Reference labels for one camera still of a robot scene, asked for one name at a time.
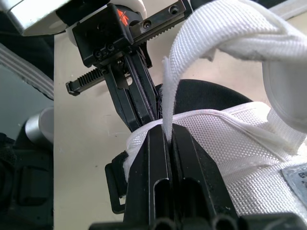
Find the gray label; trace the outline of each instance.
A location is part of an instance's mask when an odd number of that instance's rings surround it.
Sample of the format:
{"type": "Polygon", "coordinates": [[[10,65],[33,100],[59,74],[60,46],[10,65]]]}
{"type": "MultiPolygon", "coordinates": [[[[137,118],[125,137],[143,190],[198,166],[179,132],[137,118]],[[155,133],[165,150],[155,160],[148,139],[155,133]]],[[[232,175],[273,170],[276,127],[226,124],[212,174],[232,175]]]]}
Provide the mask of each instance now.
{"type": "Polygon", "coordinates": [[[307,164],[283,169],[282,173],[294,193],[307,207],[307,164]]]}

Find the red logo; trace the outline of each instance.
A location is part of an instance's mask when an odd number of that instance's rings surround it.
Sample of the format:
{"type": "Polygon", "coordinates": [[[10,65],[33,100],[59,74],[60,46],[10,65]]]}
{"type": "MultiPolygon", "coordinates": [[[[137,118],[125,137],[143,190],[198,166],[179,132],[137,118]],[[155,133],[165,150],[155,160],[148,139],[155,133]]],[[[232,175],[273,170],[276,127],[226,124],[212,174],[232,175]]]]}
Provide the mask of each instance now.
{"type": "Polygon", "coordinates": [[[121,20],[121,22],[124,24],[124,26],[127,26],[128,25],[128,21],[129,21],[129,18],[126,16],[126,12],[123,12],[119,9],[117,9],[117,13],[119,15],[119,19],[121,20]]]}

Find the black mechanical arm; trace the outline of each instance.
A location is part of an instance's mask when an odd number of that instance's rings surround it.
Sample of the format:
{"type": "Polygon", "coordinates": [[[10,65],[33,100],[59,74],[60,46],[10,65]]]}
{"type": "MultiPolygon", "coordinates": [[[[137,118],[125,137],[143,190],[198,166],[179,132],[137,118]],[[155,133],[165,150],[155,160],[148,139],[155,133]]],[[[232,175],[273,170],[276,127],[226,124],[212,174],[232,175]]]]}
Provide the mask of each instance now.
{"type": "Polygon", "coordinates": [[[179,0],[143,20],[127,7],[108,4],[73,29],[84,65],[97,68],[68,82],[68,93],[77,96],[106,81],[116,111],[130,131],[160,119],[160,98],[148,72],[152,63],[146,42],[191,12],[188,0],[179,0]],[[127,77],[132,78],[131,85],[127,77]]]}

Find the white strap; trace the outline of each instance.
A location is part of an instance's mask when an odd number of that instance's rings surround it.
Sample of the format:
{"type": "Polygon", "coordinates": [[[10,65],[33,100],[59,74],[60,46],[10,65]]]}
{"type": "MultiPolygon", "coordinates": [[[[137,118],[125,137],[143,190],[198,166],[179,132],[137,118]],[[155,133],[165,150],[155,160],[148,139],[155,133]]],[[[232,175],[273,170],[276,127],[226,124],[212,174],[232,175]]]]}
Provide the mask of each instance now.
{"type": "Polygon", "coordinates": [[[200,7],[184,23],[164,59],[162,110],[169,141],[182,74],[199,57],[213,60],[216,48],[243,60],[307,64],[306,37],[259,4],[215,0],[200,7]]]}

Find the beige surface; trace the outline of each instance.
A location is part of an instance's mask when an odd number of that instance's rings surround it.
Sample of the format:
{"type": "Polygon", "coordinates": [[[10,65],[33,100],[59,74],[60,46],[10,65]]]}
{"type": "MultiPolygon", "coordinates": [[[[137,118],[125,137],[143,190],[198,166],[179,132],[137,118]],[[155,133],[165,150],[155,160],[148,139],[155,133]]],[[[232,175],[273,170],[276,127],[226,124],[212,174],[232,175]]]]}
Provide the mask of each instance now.
{"type": "MultiPolygon", "coordinates": [[[[174,0],[144,0],[148,16],[174,0]]],[[[306,32],[307,14],[291,20],[306,32]]],[[[150,69],[156,84],[162,82],[163,56],[180,28],[151,40],[150,69]]],[[[104,167],[125,150],[129,130],[117,115],[105,83],[77,97],[69,95],[65,83],[89,69],[66,34],[55,39],[55,146],[54,222],[55,230],[86,230],[93,222],[120,221],[111,211],[104,167]]],[[[184,78],[215,82],[252,100],[268,102],[260,63],[243,62],[218,52],[213,63],[198,60],[184,78]]]]}

